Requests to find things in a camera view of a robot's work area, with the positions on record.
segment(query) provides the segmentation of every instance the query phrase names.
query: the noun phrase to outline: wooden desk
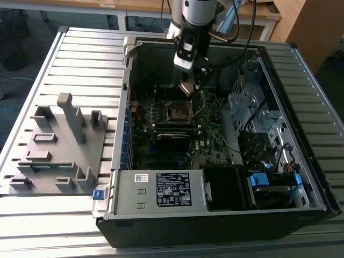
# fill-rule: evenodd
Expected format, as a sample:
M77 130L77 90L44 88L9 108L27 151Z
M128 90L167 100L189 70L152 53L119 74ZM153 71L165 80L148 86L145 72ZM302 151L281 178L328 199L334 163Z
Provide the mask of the wooden desk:
M138 17L153 17L160 18L162 0L119 0L117 8L120 11L124 11L124 16L138 16ZM250 25L252 19L253 3L249 2L244 4L239 9L240 24ZM163 6L163 18L170 18L170 11L168 8L167 0ZM256 22L255 25L263 26L260 37L257 39L268 41L275 28L277 21L281 20L281 14L272 13L268 4L261 3L257 5Z
M162 0L0 0L0 6L4 8L116 15L121 31L127 30L128 16L160 18L161 3ZM252 8L253 4L247 3L239 9L240 24L251 24ZM167 0L164 2L162 17L171 18ZM260 30L260 37L257 39L269 40L280 19L281 15L270 12L267 4L258 4L255 25L264 29Z
M0 1L0 7L23 6L23 4L41 4L41 5L56 5L77 8L99 8L99 9L113 9L117 7L118 0L94 0L94 1L78 1L78 0L7 0Z

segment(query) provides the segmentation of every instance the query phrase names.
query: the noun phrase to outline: table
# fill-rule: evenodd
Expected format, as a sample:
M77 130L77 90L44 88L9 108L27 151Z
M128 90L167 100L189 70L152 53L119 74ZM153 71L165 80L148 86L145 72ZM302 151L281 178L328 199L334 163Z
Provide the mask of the table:
M16 172L13 168L16 163L12 159L25 153L25 144L32 133L30 130L35 127L34 120L30 118L35 105L50 105L59 92L68 91L75 95L73 105L80 106L83 114L89 114L96 106L110 118L103 145L101 176L98 178L98 183L108 182L120 82L115 76L104 77L99 68L103 72L124 69L118 54L123 52L123 41L127 35L163 38L163 34L157 33L87 28L60 30L0 155L0 178ZM245 41L238 40L238 43L244 44ZM298 49L285 43L253 41L253 45L262 45L269 52L312 147L317 150L316 153L327 153L326 158L317 158L337 200L344 203L344 136L340 135L344 132L343 123ZM78 76L76 84L70 81L71 76ZM344 214L278 240L114 249L100 234L91 216L91 196L4 196L0 198L0 207L0 257L133 257L139 254L147 257L185 257L216 253L232 253L233 257L335 257L344 252Z
M116 15L120 31L127 31L127 17L151 17L160 18L162 0L99 0L99 1L78 1L78 0L0 0L0 6L5 8L28 9L39 11L59 11L96 13L101 15ZM251 24L253 3L243 5L239 10L240 23ZM167 1L164 2L162 17L170 19ZM279 13L269 10L267 4L257 5L256 22L257 26L264 29L260 40L269 40L277 21L281 19Z

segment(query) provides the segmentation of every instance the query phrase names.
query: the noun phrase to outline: barcode sticker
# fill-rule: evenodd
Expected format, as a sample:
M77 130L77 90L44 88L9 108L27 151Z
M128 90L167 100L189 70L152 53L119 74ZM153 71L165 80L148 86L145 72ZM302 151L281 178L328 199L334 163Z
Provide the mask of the barcode sticker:
M135 174L135 183L148 183L148 174Z
M100 4L100 7L114 8L113 4Z

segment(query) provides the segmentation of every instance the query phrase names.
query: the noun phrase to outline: blue latch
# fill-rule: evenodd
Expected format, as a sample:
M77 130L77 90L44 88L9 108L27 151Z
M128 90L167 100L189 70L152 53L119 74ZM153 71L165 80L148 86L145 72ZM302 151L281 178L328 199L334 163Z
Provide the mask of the blue latch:
M92 198L93 200L104 200L105 190L95 189L93 190Z
M302 179L301 179L301 176L299 174L295 175L295 180L296 180L297 185L302 184Z
M266 173L254 173L249 177L249 179L253 187L264 187L270 185Z

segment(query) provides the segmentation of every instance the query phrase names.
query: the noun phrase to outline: metal bracket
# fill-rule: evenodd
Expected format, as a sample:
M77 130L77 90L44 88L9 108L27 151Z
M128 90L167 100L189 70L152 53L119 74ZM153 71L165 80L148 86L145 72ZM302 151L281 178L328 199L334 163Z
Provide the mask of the metal bracket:
M249 113L249 107L257 106L257 102L253 96L248 96L242 93L231 93L228 96L230 108L232 114L236 120L247 119L247 113Z

